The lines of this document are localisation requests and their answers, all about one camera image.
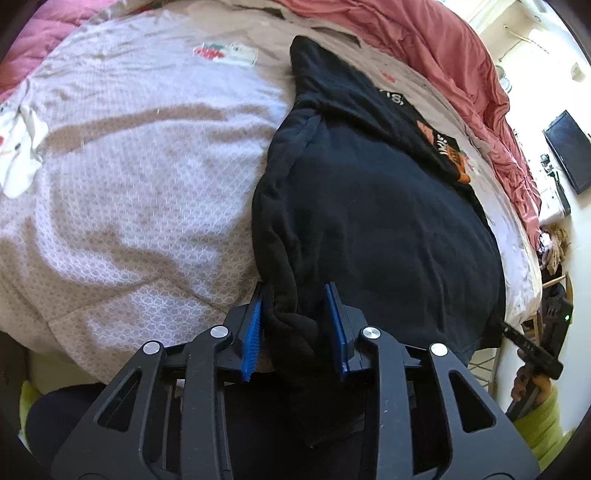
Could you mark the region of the black sweatshirt orange cuffs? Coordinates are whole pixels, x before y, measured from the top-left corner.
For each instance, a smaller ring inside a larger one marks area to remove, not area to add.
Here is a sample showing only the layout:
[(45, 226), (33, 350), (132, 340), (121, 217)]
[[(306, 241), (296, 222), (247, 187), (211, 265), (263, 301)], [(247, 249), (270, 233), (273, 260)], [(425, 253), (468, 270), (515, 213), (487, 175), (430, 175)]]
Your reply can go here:
[(310, 38), (290, 64), (294, 106), (252, 199), (273, 364), (321, 357), (328, 284), (401, 343), (462, 361), (499, 346), (501, 255), (456, 141)]

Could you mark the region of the black monitor screen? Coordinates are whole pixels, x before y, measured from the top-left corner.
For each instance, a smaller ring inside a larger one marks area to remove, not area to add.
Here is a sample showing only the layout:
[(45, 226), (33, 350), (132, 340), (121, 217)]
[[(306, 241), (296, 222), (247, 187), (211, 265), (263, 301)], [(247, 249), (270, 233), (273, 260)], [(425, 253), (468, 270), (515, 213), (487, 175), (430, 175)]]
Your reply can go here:
[(554, 119), (543, 134), (575, 192), (581, 194), (586, 191), (591, 180), (589, 136), (567, 110)]

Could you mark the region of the beige strawberry bear bedsheet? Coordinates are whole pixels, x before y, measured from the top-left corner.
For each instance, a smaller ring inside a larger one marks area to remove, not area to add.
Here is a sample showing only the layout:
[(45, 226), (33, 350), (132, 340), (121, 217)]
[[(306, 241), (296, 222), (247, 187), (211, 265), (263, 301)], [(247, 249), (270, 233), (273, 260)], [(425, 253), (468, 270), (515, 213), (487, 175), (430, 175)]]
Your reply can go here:
[(70, 34), (1, 107), (1, 328), (109, 381), (252, 293), (250, 202), (314, 39), (407, 99), (467, 154), (502, 256), (506, 317), (541, 300), (493, 152), (444, 89), (338, 20), (272, 1), (121, 1)]

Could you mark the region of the salmon red duvet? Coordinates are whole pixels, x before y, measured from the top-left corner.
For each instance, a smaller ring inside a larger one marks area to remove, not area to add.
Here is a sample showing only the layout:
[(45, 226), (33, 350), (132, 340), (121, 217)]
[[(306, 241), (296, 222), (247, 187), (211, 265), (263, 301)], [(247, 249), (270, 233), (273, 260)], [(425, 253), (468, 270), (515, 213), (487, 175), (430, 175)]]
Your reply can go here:
[(427, 78), (490, 148), (495, 174), (531, 245), (540, 242), (541, 197), (506, 121), (510, 110), (493, 60), (476, 32), (438, 1), (284, 1), (301, 17), (327, 20)]

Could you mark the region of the pink quilted blanket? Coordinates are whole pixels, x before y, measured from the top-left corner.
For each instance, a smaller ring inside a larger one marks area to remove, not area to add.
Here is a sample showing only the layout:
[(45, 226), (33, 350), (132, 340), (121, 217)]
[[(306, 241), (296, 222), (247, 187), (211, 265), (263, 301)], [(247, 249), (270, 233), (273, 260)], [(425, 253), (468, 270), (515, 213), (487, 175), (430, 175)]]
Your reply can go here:
[(102, 9), (109, 0), (45, 1), (24, 25), (1, 61), (1, 101), (76, 28)]

